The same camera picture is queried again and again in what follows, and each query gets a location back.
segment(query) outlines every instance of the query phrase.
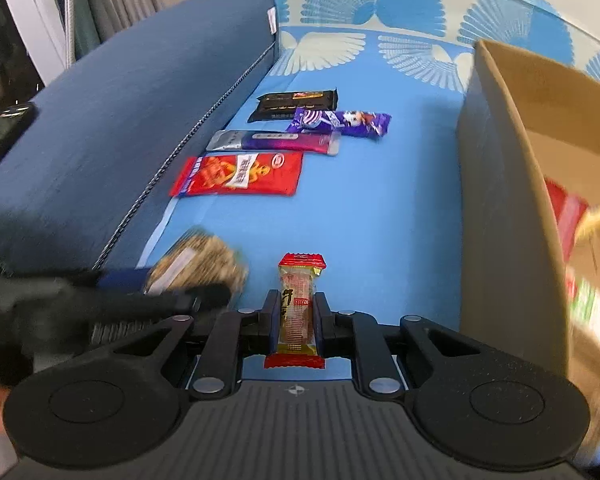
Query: textured plastic surface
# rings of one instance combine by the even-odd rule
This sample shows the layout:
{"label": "textured plastic surface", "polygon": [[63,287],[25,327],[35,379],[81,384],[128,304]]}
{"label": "textured plastic surface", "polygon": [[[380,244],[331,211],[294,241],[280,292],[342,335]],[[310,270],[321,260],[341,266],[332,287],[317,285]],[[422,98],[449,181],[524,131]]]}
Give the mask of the textured plastic surface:
{"label": "textured plastic surface", "polygon": [[489,472],[428,443],[403,408],[360,396],[350,381],[245,381],[225,399],[193,404],[177,431],[140,458],[107,468],[59,470],[25,458],[4,480],[581,479],[561,463],[535,472]]}

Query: red snack package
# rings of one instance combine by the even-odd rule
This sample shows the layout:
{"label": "red snack package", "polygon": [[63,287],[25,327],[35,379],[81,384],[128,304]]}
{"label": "red snack package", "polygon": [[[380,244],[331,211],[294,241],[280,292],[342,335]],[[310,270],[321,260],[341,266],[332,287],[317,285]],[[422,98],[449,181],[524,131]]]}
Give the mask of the red snack package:
{"label": "red snack package", "polygon": [[314,335],[314,279],[326,268],[320,254],[287,253],[280,263],[282,304],[276,353],[264,360],[265,368],[305,366],[324,368]]}
{"label": "red snack package", "polygon": [[576,227],[587,207],[589,207],[589,204],[583,198],[568,193],[562,186],[547,177],[544,178],[544,184],[546,185],[546,190],[549,192],[555,221],[558,224],[562,259],[568,262],[571,250],[573,249]]}
{"label": "red snack package", "polygon": [[171,196],[200,194],[281,194],[296,192],[301,152],[207,155],[190,158]]}

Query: sofa piping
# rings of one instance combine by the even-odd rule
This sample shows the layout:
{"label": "sofa piping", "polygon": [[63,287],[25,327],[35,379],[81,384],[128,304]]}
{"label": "sofa piping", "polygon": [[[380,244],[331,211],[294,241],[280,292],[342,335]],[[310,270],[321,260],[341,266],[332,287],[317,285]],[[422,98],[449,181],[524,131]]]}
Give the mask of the sofa piping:
{"label": "sofa piping", "polygon": [[153,188],[155,187],[155,185],[160,180],[161,176],[164,174],[165,171],[167,171],[167,168],[175,160],[175,158],[178,156],[178,154],[183,150],[183,148],[186,146],[187,142],[189,142],[189,140],[191,139],[191,137],[193,137],[193,135],[202,127],[202,125],[205,123],[205,121],[209,117],[211,117],[211,114],[214,111],[216,111],[216,109],[222,104],[222,102],[224,102],[225,99],[227,99],[229,97],[229,95],[251,73],[251,71],[254,68],[256,68],[256,66],[258,65],[258,63],[260,63],[264,59],[264,57],[269,53],[269,51],[274,46],[275,46],[275,42],[271,43],[264,50],[264,52],[262,54],[260,54],[260,56],[258,57],[258,59],[256,59],[256,61],[254,61],[253,64],[250,67],[248,67],[247,70],[245,70],[242,73],[242,75],[235,81],[235,83],[233,85],[231,85],[231,87],[224,94],[222,94],[222,96],[218,99],[218,101],[216,101],[212,105],[212,107],[209,108],[209,110],[206,111],[206,113],[198,120],[198,122],[193,126],[193,128],[190,129],[189,133],[187,135],[185,135],[183,137],[183,139],[177,144],[177,146],[173,149],[173,151],[171,152],[171,154],[162,163],[162,165],[160,166],[160,168],[158,168],[158,171],[156,171],[156,173],[154,174],[154,176],[152,177],[152,179],[146,185],[146,187],[144,188],[144,190],[142,191],[142,193],[138,196],[138,198],[136,199],[136,201],[134,202],[134,204],[131,206],[131,208],[129,209],[129,211],[123,217],[123,219],[120,222],[120,224],[118,224],[118,227],[116,227],[115,231],[111,235],[111,238],[109,239],[109,241],[104,246],[102,252],[100,253],[100,256],[98,256],[98,259],[93,264],[93,267],[92,267],[93,270],[99,270],[103,266],[103,264],[107,261],[107,258],[109,257],[111,251],[113,250],[113,247],[115,247],[117,241],[120,240],[120,237],[122,236],[122,233],[125,231],[126,226],[129,224],[129,222],[131,222],[131,219],[138,212],[138,210],[140,209],[140,206],[142,205],[142,203],[144,202],[144,200],[149,196],[149,193],[151,193],[151,191],[153,190]]}

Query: purple and silver snack bar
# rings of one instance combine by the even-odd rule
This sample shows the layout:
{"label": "purple and silver snack bar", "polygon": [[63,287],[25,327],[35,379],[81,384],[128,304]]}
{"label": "purple and silver snack bar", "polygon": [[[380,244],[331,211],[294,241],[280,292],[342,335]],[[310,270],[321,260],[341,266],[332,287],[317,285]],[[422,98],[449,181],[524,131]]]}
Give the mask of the purple and silver snack bar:
{"label": "purple and silver snack bar", "polygon": [[219,130],[206,146],[208,152],[242,150],[288,150],[336,155],[340,147],[340,132],[296,134],[290,132],[255,132],[249,130]]}
{"label": "purple and silver snack bar", "polygon": [[351,137],[377,139],[384,136],[391,115],[369,112],[330,112],[328,110],[306,110],[296,108],[296,114],[286,129],[288,132],[332,132]]}

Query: red package in box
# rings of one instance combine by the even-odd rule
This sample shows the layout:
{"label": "red package in box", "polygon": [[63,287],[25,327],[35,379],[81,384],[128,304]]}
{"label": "red package in box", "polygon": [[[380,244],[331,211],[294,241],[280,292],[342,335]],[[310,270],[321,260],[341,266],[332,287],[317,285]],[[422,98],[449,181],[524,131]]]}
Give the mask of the red package in box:
{"label": "red package in box", "polygon": [[171,196],[200,194],[280,194],[296,192],[301,152],[241,153],[190,158]]}
{"label": "red package in box", "polygon": [[580,222],[589,204],[583,198],[568,193],[567,190],[551,179],[545,178],[544,184],[549,192],[555,221],[558,224],[562,259],[568,262],[573,249],[576,227],[578,227],[578,222]]}

